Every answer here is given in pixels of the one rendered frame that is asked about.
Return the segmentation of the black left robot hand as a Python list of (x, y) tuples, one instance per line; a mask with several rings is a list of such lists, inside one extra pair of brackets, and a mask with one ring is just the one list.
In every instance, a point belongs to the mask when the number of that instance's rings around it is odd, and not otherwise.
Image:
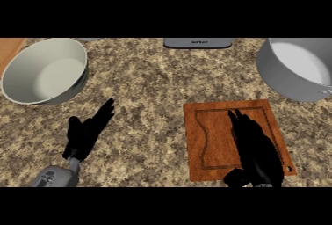
[(110, 98), (93, 117), (84, 121), (80, 121), (77, 116), (69, 117), (68, 144), (62, 153), (65, 159), (75, 158), (82, 161), (87, 158), (102, 130), (113, 116), (112, 104), (113, 99)]

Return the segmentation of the grey metal pot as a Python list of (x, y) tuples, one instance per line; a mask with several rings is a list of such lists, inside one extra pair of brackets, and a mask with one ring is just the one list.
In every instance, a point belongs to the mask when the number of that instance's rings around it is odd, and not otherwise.
[(332, 97), (332, 38), (267, 38), (257, 70), (286, 98), (316, 102)]

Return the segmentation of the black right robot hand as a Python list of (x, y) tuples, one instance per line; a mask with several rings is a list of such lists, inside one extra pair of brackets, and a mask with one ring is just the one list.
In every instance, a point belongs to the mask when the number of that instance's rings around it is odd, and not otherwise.
[(243, 187), (246, 184), (252, 184), (254, 187), (280, 188), (283, 166), (273, 141), (264, 134), (258, 122), (240, 113), (239, 109), (229, 112), (229, 117), (240, 168), (229, 172), (223, 182), (229, 187)]

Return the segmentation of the brown wooden cutting board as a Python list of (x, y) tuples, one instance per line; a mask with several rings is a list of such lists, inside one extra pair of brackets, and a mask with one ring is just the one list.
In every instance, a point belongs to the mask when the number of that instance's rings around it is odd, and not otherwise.
[(230, 134), (229, 111), (239, 110), (262, 127), (273, 141), (285, 176), (295, 176), (295, 165), (286, 149), (283, 136), (267, 99), (186, 103), (184, 124), (187, 136), (189, 180), (223, 180), (227, 173), (240, 168), (237, 148)]

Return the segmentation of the pale wooden board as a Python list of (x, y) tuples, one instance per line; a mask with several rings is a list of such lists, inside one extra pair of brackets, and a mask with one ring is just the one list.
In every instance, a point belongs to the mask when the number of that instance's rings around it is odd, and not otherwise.
[(26, 38), (0, 38), (0, 78), (6, 65), (16, 57), (16, 54), (26, 43)]

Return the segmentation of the grey appliance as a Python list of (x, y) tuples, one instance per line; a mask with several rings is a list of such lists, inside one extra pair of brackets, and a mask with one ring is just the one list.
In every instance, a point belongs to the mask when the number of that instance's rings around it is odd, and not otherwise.
[(178, 49), (220, 49), (231, 45), (233, 38), (164, 38), (164, 46)]

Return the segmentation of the white bowl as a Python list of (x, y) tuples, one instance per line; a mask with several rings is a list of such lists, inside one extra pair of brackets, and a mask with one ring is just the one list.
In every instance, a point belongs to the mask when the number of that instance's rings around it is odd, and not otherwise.
[(56, 105), (77, 96), (87, 78), (84, 46), (71, 38), (50, 38), (23, 49), (9, 62), (3, 95), (20, 105)]

